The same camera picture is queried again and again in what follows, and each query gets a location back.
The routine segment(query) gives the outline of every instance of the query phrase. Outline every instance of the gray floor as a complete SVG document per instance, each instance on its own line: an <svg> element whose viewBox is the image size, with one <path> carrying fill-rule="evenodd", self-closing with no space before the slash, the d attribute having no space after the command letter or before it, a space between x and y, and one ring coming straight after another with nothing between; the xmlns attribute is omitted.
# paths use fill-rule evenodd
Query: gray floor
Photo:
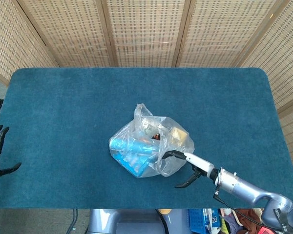
<svg viewBox="0 0 293 234"><path fill-rule="evenodd" d="M0 83L0 98L6 87ZM83 234L89 222L89 210L79 209L72 234ZM0 234L64 234L73 218L72 209L0 209Z"/></svg>

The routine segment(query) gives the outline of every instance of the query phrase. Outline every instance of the clear plastic bag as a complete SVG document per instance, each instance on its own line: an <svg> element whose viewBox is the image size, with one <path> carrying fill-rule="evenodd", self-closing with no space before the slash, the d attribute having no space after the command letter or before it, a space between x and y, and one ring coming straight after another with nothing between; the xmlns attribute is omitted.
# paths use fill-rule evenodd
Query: clear plastic bag
<svg viewBox="0 0 293 234"><path fill-rule="evenodd" d="M109 140L111 155L137 178L155 175L170 176L185 160L168 157L170 150L193 153L194 143L189 133L169 117L156 117L144 104L138 104L134 120Z"/></svg>

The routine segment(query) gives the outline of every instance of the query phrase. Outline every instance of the floor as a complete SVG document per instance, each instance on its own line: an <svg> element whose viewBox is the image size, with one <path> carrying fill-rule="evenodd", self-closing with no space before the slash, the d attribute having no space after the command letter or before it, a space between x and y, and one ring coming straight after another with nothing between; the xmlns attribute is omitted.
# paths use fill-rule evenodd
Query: floor
<svg viewBox="0 0 293 234"><path fill-rule="evenodd" d="M0 83L0 98L4 99L6 90ZM72 234L84 234L88 226L89 209L78 209L78 212ZM0 233L64 234L72 219L72 209L0 209Z"/></svg>

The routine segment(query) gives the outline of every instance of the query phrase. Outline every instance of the table surface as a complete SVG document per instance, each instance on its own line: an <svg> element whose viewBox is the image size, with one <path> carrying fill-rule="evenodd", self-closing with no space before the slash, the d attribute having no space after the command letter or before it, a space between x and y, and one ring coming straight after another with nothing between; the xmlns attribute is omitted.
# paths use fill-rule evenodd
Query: table surface
<svg viewBox="0 0 293 234"><path fill-rule="evenodd" d="M22 165L0 177L0 207L223 207L208 178L174 188L192 174L189 165L137 179L112 158L108 139L138 103L183 126L198 156L293 200L293 166L262 70L30 68L13 74L1 110L10 131L0 167Z"/></svg>

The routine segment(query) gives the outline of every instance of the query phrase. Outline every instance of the blue carpet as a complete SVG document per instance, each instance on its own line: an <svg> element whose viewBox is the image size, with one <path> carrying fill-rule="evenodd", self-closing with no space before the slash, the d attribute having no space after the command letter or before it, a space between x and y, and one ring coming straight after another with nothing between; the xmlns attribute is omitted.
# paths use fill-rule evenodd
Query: blue carpet
<svg viewBox="0 0 293 234"><path fill-rule="evenodd" d="M10 126L1 167L22 166L0 178L0 207L223 207L205 177L174 188L189 165L136 179L112 158L108 139L138 103L189 131L195 154L293 200L293 166L262 70L31 68L14 73L1 111L0 124Z"/></svg>

